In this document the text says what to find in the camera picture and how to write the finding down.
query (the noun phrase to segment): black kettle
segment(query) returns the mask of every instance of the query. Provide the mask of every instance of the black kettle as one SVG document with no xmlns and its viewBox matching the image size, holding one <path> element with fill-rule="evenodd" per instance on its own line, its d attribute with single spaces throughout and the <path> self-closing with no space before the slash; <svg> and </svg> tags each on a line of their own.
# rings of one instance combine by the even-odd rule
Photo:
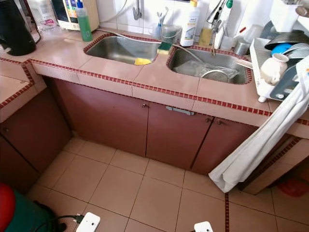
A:
<svg viewBox="0 0 309 232">
<path fill-rule="evenodd" d="M 0 0 L 0 44 L 10 48 L 12 56 L 29 54 L 36 47 L 14 0 Z"/>
</svg>

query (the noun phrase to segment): beige tiled floor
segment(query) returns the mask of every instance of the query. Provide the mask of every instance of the beige tiled floor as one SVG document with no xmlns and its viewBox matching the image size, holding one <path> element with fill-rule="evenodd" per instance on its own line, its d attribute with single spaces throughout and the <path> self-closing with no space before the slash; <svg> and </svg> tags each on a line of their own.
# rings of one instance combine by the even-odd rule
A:
<svg viewBox="0 0 309 232">
<path fill-rule="evenodd" d="M 202 175 L 73 138 L 28 193 L 58 215 L 92 212 L 98 232 L 190 232 L 210 221 L 225 231 L 225 195 Z M 66 219 L 66 232 L 76 223 Z M 309 195 L 276 188 L 229 193 L 230 232 L 309 232 Z"/>
</svg>

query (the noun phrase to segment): plastic bag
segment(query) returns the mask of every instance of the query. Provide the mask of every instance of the plastic bag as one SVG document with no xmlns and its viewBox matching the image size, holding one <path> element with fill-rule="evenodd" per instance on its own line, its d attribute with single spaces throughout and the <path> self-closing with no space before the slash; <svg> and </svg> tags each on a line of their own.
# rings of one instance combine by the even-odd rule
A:
<svg viewBox="0 0 309 232">
<path fill-rule="evenodd" d="M 197 77 L 206 77 L 205 74 L 207 74 L 209 71 L 219 71 L 221 73 L 224 73 L 227 77 L 228 80 L 234 78 L 236 75 L 239 74 L 239 72 L 235 69 L 230 69 L 226 67 L 221 67 L 221 66 L 214 66 L 208 63 L 203 63 L 195 60 L 190 60 L 187 61 L 186 63 L 175 67 L 173 69 L 177 73 L 182 73 L 186 75 L 191 75 L 191 76 L 197 76 Z"/>
</svg>

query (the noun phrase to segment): cabinet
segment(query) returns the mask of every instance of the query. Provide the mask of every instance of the cabinet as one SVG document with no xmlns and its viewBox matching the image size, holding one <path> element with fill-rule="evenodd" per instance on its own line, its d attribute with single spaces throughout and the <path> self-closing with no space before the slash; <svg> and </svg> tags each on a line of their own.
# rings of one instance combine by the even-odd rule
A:
<svg viewBox="0 0 309 232">
<path fill-rule="evenodd" d="M 50 81 L 79 136 L 145 156 L 148 102 L 66 81 Z"/>
<path fill-rule="evenodd" d="M 189 170 L 212 120 L 150 103 L 146 157 Z"/>
<path fill-rule="evenodd" d="M 256 130 L 254 126 L 215 118 L 192 171 L 208 174 Z"/>
<path fill-rule="evenodd" d="M 0 147 L 0 181 L 26 193 L 39 173 L 2 137 Z"/>
<path fill-rule="evenodd" d="M 1 134 L 42 173 L 70 140 L 71 132 L 46 89 L 6 121 Z"/>
</svg>

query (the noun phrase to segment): kitchen sink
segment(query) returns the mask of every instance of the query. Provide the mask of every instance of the kitchen sink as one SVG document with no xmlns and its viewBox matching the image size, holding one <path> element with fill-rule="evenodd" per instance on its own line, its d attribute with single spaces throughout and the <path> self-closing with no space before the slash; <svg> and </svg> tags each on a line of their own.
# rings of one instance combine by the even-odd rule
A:
<svg viewBox="0 0 309 232">
<path fill-rule="evenodd" d="M 119 36 L 109 36 L 91 47 L 86 54 L 134 64 L 136 58 L 154 61 L 159 46 L 159 44 L 155 43 L 138 42 Z"/>
<path fill-rule="evenodd" d="M 222 66 L 226 68 L 236 69 L 239 72 L 238 75 L 236 75 L 234 78 L 230 80 L 220 77 L 220 73 L 218 75 L 216 74 L 212 75 L 212 80 L 215 80 L 215 81 L 224 80 L 224 82 L 228 82 L 231 84 L 247 83 L 246 68 L 235 63 L 235 61 L 238 58 L 231 56 L 231 55 L 219 54 L 219 53 L 217 53 L 216 56 L 214 57 L 211 55 L 211 52 L 208 52 L 208 51 L 200 51 L 200 50 L 195 50 L 195 49 L 188 49 L 188 50 L 192 52 L 194 55 L 196 55 L 197 57 L 199 57 L 205 63 L 209 63 L 215 66 Z M 186 51 L 182 49 L 177 49 L 174 55 L 172 56 L 168 67 L 169 69 L 174 71 L 175 67 L 178 67 L 190 60 L 196 61 L 196 59 L 192 55 L 187 53 Z"/>
</svg>

